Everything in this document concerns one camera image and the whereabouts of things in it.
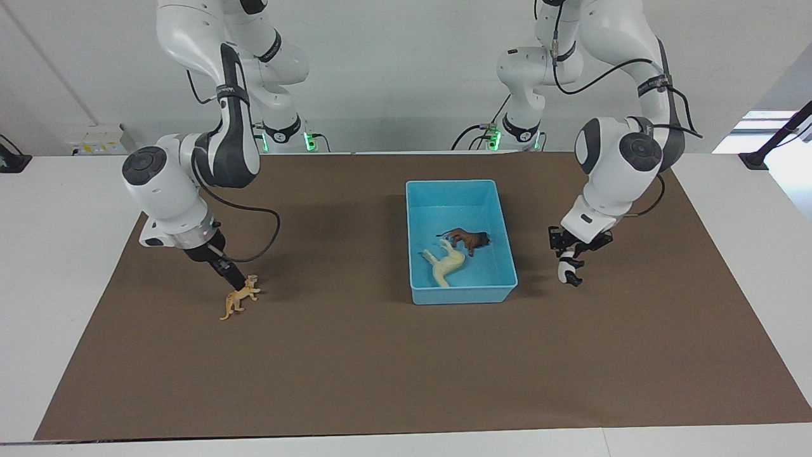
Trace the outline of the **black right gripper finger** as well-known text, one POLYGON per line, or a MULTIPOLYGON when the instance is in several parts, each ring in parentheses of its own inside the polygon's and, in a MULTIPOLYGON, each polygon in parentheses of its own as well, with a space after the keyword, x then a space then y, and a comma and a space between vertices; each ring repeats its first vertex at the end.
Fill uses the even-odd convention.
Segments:
POLYGON ((246 276, 238 269, 236 263, 225 258, 216 260, 216 272, 229 283, 234 290, 241 290, 246 286, 246 276))

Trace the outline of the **orange striped tiger toy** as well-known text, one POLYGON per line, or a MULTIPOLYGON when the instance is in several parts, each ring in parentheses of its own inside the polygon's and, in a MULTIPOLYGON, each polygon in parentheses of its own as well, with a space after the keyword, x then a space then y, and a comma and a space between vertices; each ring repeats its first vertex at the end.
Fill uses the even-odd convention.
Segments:
POLYGON ((261 289, 255 287, 257 282, 258 275, 247 275, 246 281, 244 281, 244 286, 226 296, 225 313, 224 316, 219 318, 220 321, 225 321, 236 312, 243 312, 245 309, 241 306, 241 303, 244 299, 250 298, 252 301, 258 300, 256 295, 261 292, 261 289))

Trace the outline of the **black and white panda toy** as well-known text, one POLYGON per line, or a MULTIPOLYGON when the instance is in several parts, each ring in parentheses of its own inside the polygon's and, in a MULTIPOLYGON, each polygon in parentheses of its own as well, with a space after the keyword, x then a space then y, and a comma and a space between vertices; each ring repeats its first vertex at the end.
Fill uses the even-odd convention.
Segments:
POLYGON ((571 284, 578 287, 583 280, 577 277, 577 270, 585 265, 585 262, 577 258, 576 249, 573 247, 566 249, 558 258, 558 278, 562 284, 571 284))

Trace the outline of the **brown lion toy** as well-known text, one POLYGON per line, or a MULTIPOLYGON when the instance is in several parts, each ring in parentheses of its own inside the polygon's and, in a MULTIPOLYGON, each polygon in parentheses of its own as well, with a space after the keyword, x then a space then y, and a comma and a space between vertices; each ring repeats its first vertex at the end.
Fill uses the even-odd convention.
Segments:
POLYGON ((487 232, 469 232, 461 227, 442 232, 437 234, 436 237, 446 240, 452 247, 456 247, 459 242, 462 242, 470 257, 475 255, 475 249, 489 246, 491 243, 487 232))

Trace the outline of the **cream horse toy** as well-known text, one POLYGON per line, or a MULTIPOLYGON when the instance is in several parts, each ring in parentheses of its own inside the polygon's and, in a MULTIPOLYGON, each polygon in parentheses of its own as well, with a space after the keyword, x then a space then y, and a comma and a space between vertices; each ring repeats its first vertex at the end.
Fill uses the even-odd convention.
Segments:
POLYGON ((424 260, 429 262, 435 283, 441 288, 449 288, 450 284, 447 282, 446 276, 463 267, 465 256, 446 238, 441 238, 439 240, 439 245, 447 253, 444 258, 435 257, 435 255, 433 255, 429 249, 423 249, 421 256, 424 258, 424 260))

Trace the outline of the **light blue plastic storage box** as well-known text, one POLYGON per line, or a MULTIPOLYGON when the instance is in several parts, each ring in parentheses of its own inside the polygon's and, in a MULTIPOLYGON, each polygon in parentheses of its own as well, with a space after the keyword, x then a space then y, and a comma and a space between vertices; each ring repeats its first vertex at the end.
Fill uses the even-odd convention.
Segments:
POLYGON ((409 284, 416 305, 502 303, 518 286, 518 274, 493 180, 409 180, 404 186, 409 258, 409 284), (434 278, 432 257, 443 261, 449 252, 442 240, 461 229, 484 232, 489 243, 469 250, 463 242, 455 251, 464 263, 445 275, 449 287, 434 278))

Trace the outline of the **brown paper table mat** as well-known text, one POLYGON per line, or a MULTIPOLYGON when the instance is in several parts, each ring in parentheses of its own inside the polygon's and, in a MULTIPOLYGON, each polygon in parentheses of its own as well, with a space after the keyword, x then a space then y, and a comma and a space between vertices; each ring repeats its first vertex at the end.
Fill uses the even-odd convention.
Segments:
POLYGON ((228 286, 131 234, 38 440, 439 433, 812 422, 683 188, 560 284, 546 229, 586 178, 571 154, 264 156, 221 195, 282 216, 228 286), (517 268, 504 303, 417 306, 409 180, 493 180, 517 268))

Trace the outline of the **black clamp stand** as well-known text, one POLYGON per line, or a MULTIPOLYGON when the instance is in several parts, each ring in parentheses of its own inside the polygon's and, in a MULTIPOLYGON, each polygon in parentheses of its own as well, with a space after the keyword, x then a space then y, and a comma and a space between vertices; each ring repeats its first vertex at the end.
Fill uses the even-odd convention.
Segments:
POLYGON ((766 143, 754 152, 739 153, 739 159, 742 164, 750 170, 768 171, 769 167, 765 164, 766 156, 780 147, 782 142, 791 134, 800 135, 800 126, 804 121, 812 117, 812 100, 806 102, 795 115, 793 115, 786 124, 783 125, 766 143))
POLYGON ((31 154, 24 154, 14 142, 0 133, 0 173, 22 173, 32 158, 31 154))

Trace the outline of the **white wall outlet box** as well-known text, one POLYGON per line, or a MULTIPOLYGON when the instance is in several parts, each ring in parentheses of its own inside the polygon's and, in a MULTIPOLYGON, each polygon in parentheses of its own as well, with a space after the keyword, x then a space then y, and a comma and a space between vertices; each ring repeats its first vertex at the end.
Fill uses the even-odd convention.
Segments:
POLYGON ((122 124, 99 124, 70 133, 65 147, 72 156, 127 156, 137 146, 122 124))

